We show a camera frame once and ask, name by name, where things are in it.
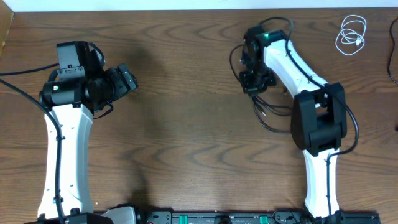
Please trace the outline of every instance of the green terminal block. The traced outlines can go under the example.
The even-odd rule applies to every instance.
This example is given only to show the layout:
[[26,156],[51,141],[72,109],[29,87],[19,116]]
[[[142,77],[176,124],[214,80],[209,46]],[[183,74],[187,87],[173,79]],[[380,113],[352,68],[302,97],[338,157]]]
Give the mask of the green terminal block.
[[180,224],[188,224],[188,215],[180,215]]
[[268,216],[260,216],[260,224],[268,224]]

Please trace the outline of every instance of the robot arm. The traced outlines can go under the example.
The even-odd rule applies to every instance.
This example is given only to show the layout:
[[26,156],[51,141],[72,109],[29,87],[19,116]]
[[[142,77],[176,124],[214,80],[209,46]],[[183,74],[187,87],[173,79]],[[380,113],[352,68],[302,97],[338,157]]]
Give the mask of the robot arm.
[[[87,168],[93,115],[135,90],[137,81],[125,64],[104,71],[101,51],[93,44],[90,46],[94,50],[90,51],[89,45],[87,42],[58,44],[60,69],[51,74],[40,92],[41,103],[50,111],[63,136],[59,180],[62,215],[68,223],[135,224],[132,207],[115,208],[102,216],[93,214]],[[53,122],[47,115],[45,120],[49,137],[47,174],[37,223],[58,218],[54,197],[58,141]]]
[[[346,135],[345,110],[333,97],[308,80],[287,56],[286,35],[281,30],[265,32],[262,27],[248,29],[244,36],[245,49],[242,62],[247,71],[239,74],[239,81],[248,95],[255,96],[275,85],[274,74],[294,98],[291,133],[296,145],[303,151],[307,171],[306,209],[315,218],[329,216],[327,197],[326,159],[339,151],[341,138]],[[298,65],[321,85],[328,85],[336,95],[344,99],[340,84],[329,85],[319,77],[297,54],[291,41],[290,54]],[[317,114],[317,108],[327,108],[325,114]],[[337,156],[330,160],[331,214],[339,210],[336,199]]]
[[[92,213],[93,204],[90,199],[87,175],[87,149],[93,114],[84,105],[73,107],[72,104],[67,104],[54,106],[51,115],[61,127],[62,135],[65,138],[62,140],[60,174],[63,213],[65,216],[69,216],[73,212]],[[53,202],[57,134],[53,123],[47,116],[45,121],[49,137],[47,171],[42,203],[37,215],[49,219],[58,217],[57,208]]]
[[[293,48],[291,41],[288,43],[290,54],[295,61],[312,78],[322,85],[327,82],[313,72],[313,70],[302,60]],[[285,40],[272,42],[268,47],[264,47],[264,63],[280,78],[289,93],[294,98],[304,90],[315,91],[319,87],[309,82],[300,70],[286,56]],[[311,155],[307,150],[303,150],[305,159],[305,169],[307,171],[307,197],[305,206],[313,217],[325,218],[329,215],[328,200],[326,192],[326,164],[325,161],[329,154],[337,152],[339,149],[327,149],[319,152],[318,156]],[[337,156],[332,157],[330,161],[330,202],[332,214],[339,210],[336,199],[336,162]]]

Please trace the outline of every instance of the white cable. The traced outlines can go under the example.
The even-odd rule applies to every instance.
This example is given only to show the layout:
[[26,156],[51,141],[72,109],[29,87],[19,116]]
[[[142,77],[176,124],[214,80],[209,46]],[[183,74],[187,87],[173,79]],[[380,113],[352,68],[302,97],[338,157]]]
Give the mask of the white cable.
[[[347,18],[349,18],[349,17],[356,17],[356,18],[362,19],[363,21],[361,21],[361,20],[353,20],[353,21],[349,21],[349,22],[346,22],[346,23],[345,23],[345,20],[346,20]],[[359,33],[357,33],[356,31],[354,31],[354,30],[352,30],[352,29],[345,28],[345,26],[346,26],[347,24],[350,24],[350,23],[353,23],[353,22],[360,22],[360,23],[362,23],[362,25],[363,25],[363,33],[362,33],[362,34],[359,34]],[[340,33],[338,33],[338,35],[337,35],[337,37],[336,37],[336,41],[335,41],[336,48],[337,48],[343,55],[347,55],[347,56],[350,56],[350,55],[355,54],[356,52],[359,52],[359,51],[365,46],[365,39],[364,39],[365,31],[366,31],[366,19],[365,19],[365,18],[363,18],[362,16],[357,16],[357,15],[349,15],[349,16],[345,17],[344,20],[343,20],[343,22],[341,23]],[[351,53],[351,54],[347,54],[347,53],[343,52],[343,51],[337,46],[337,40],[338,40],[339,36],[341,36],[340,42],[341,42],[342,44],[355,44],[357,47],[360,46],[359,49],[356,50],[354,53]]]

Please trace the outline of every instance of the wood grain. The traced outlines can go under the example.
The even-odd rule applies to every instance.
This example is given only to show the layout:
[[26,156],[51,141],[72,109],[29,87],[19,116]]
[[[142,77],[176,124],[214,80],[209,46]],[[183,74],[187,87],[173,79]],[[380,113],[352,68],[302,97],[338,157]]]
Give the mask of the wood grain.
[[[348,14],[368,21],[366,46],[351,57],[334,46]],[[115,112],[91,130],[96,210],[126,202],[174,210],[302,208],[307,188],[302,153],[290,136],[261,127],[228,64],[245,30],[270,16],[295,21],[295,48],[323,78],[342,83],[358,119],[359,146],[338,160],[341,208],[377,210],[383,223],[395,223],[398,86],[387,76],[386,63],[396,9],[18,13],[0,71],[55,63],[55,44],[72,40],[94,42],[107,67],[125,62],[133,71],[139,89],[115,102]],[[286,27],[276,22],[267,28],[279,26]],[[4,79],[37,97],[49,73]],[[280,88],[264,98],[292,102]],[[44,116],[4,86],[0,105],[0,220],[32,221],[44,190]],[[268,122],[288,128],[290,120],[270,115]],[[351,123],[348,128],[343,148],[353,140]]]

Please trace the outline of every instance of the black cable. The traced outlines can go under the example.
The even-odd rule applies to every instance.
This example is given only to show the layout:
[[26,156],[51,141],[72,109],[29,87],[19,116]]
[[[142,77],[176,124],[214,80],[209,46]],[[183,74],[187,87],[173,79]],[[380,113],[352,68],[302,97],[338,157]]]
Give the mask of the black cable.
[[296,224],[299,224],[300,222],[296,219],[296,216],[294,216],[293,212],[288,210],[288,209],[278,209],[276,211],[274,211],[274,213],[272,214],[271,218],[275,221],[276,224],[279,224],[280,222],[278,222],[276,220],[276,213],[277,212],[290,212],[290,214],[292,214],[294,221],[296,222]]
[[57,78],[57,76],[58,76],[58,69],[54,69],[54,70],[50,73],[49,79],[48,79],[47,81],[48,81],[48,82],[53,82],[53,81],[55,81],[55,79]]
[[[53,64],[49,65],[46,67],[42,68],[36,68],[32,70],[28,70],[30,72],[37,72],[44,70],[46,68],[51,68],[54,66],[57,66],[58,64]],[[0,75],[18,75],[18,74],[23,74],[23,73],[28,73],[27,71],[22,71],[22,72],[12,72],[12,73],[0,73]],[[55,205],[57,207],[57,212],[58,212],[58,218],[60,220],[60,223],[64,224],[64,217],[63,217],[63,211],[62,211],[62,206],[61,206],[61,195],[60,195],[60,168],[61,168],[61,149],[62,149],[62,139],[63,136],[61,135],[61,129],[57,122],[55,121],[54,117],[33,97],[31,97],[29,94],[25,93],[24,91],[20,90],[19,88],[11,85],[10,83],[0,79],[0,83],[3,85],[6,85],[8,88],[18,92],[22,96],[26,97],[28,100],[30,100],[34,105],[36,105],[40,110],[43,111],[44,114],[47,115],[47,117],[51,120],[52,124],[55,127],[55,131],[57,132],[57,159],[55,161]]]
[[277,115],[277,116],[291,116],[292,115],[291,113],[283,113],[283,112],[278,111],[277,109],[274,108],[274,106],[277,106],[277,105],[270,105],[269,103],[265,102],[264,100],[261,101],[258,96],[254,96],[253,99],[257,103],[259,103],[261,106],[263,106],[267,111],[271,112],[274,115]]
[[235,73],[235,69],[234,69],[233,66],[232,66],[232,54],[234,53],[234,51],[235,51],[236,49],[238,49],[238,48],[240,48],[240,47],[243,47],[243,46],[244,46],[243,44],[240,44],[240,45],[234,47],[234,49],[232,49],[231,53],[229,53],[229,66],[231,66],[231,70],[232,70],[232,72],[234,73],[234,76],[235,76],[235,78],[236,78],[238,81],[239,81],[239,77],[238,77],[238,75]]
[[329,175],[329,170],[330,170],[330,168],[329,168],[329,166],[330,166],[330,158],[333,157],[333,156],[337,156],[337,155],[347,154],[347,153],[349,153],[349,152],[351,152],[351,151],[353,151],[353,150],[355,149],[355,147],[358,145],[358,139],[359,139],[359,127],[358,127],[358,123],[357,123],[357,121],[356,121],[356,119],[355,119],[355,116],[354,116],[353,112],[352,112],[351,109],[348,107],[348,105],[347,105],[345,102],[343,102],[343,100],[341,100],[339,97],[337,97],[335,94],[333,94],[333,92],[331,92],[328,88],[324,87],[323,85],[321,85],[321,84],[317,83],[315,80],[313,80],[312,77],[311,77],[310,75],[308,75],[308,74],[298,65],[298,63],[294,60],[293,56],[290,54],[290,50],[289,50],[289,47],[288,47],[288,43],[289,43],[290,36],[292,35],[293,28],[294,28],[293,21],[291,21],[291,20],[288,19],[288,18],[284,18],[284,17],[270,17],[270,18],[268,18],[268,19],[266,19],[266,20],[260,22],[260,25],[262,25],[263,23],[265,23],[265,22],[267,22],[267,21],[269,21],[269,20],[273,20],[273,19],[280,19],[280,20],[287,21],[287,22],[289,23],[289,25],[290,25],[289,34],[287,35],[287,38],[286,38],[286,40],[285,40],[285,50],[286,50],[286,54],[289,56],[289,58],[291,59],[291,61],[293,62],[293,64],[300,70],[300,72],[303,73],[303,75],[304,75],[310,82],[312,82],[314,85],[316,85],[316,86],[318,86],[319,88],[321,88],[322,90],[324,90],[328,95],[331,95],[332,97],[334,97],[334,98],[345,108],[345,110],[346,110],[347,113],[349,114],[349,116],[350,116],[350,118],[352,119],[353,124],[354,124],[354,129],[355,129],[355,140],[354,140],[353,145],[352,145],[350,148],[348,148],[347,150],[345,150],[345,151],[340,151],[340,152],[336,152],[336,153],[330,154],[330,155],[328,156],[328,158],[326,159],[326,167],[327,167],[327,168],[326,168],[326,171],[327,171],[327,174],[326,174],[327,196],[326,196],[326,197],[327,197],[327,199],[328,199],[329,215],[331,215],[331,205],[330,205],[330,175]]
[[110,113],[113,111],[113,104],[112,104],[112,102],[109,101],[109,102],[106,102],[106,104],[110,107],[110,109],[107,110],[107,111],[105,111],[105,113],[103,113],[101,116],[99,116],[99,117],[97,117],[97,118],[93,118],[93,119],[103,118],[103,117],[105,117],[106,115],[110,114]]
[[58,66],[58,65],[60,65],[60,64],[59,63],[55,63],[55,64],[52,64],[52,65],[47,65],[47,66],[44,66],[44,67],[41,67],[41,68],[35,68],[35,69],[31,69],[31,70],[26,70],[26,71],[5,72],[5,73],[0,73],[0,76],[4,76],[4,75],[20,75],[20,74],[26,74],[26,73],[31,73],[31,72],[38,72],[38,71],[46,70],[48,68],[52,68],[52,67],[55,67],[55,66]]
[[394,49],[396,47],[396,42],[394,40],[394,36],[392,35],[392,26],[397,22],[397,20],[398,20],[398,17],[397,17],[397,19],[394,19],[394,21],[392,21],[392,23],[390,25],[390,37],[392,40],[392,49],[391,49],[391,53],[390,53],[390,59],[388,60],[387,72],[388,72],[388,75],[390,76],[391,80],[398,85],[398,81],[391,75],[391,71],[390,71],[392,54],[394,53]]
[[104,57],[104,53],[102,53],[102,51],[92,42],[88,43],[89,46],[91,46],[92,48],[94,48],[96,51],[98,51],[98,53],[101,55],[101,61],[100,61],[100,65],[104,66],[105,65],[105,57]]
[[[239,77],[235,72],[235,69],[232,66],[232,55],[234,53],[234,51],[240,47],[244,47],[243,44],[237,45],[236,47],[234,47],[231,51],[231,53],[229,53],[229,66],[231,67],[231,70],[235,76],[235,78],[239,81]],[[275,133],[290,133],[290,131],[283,131],[283,130],[278,130],[275,128],[270,127],[268,124],[266,124],[258,115],[257,110],[261,110],[262,113],[265,114],[264,110],[262,110],[262,108],[259,105],[262,105],[265,109],[267,109],[268,111],[270,111],[271,113],[278,115],[278,116],[290,116],[290,114],[280,114],[277,111],[275,111],[274,108],[285,108],[285,109],[291,109],[288,106],[279,106],[279,105],[270,105],[267,102],[265,102],[262,98],[255,96],[254,98],[252,98],[253,100],[253,104],[254,104],[254,114],[256,115],[257,119],[259,120],[260,124],[267,130],[275,132]]]
[[275,128],[269,126],[268,124],[266,124],[266,123],[260,118],[259,113],[257,112],[257,110],[262,110],[261,107],[258,105],[258,103],[257,103],[254,99],[252,99],[252,100],[253,100],[253,110],[254,110],[254,114],[256,115],[256,117],[257,117],[257,119],[259,120],[260,124],[261,124],[265,129],[267,129],[268,131],[272,131],[273,133],[290,134],[290,131],[278,130],[278,129],[275,129]]

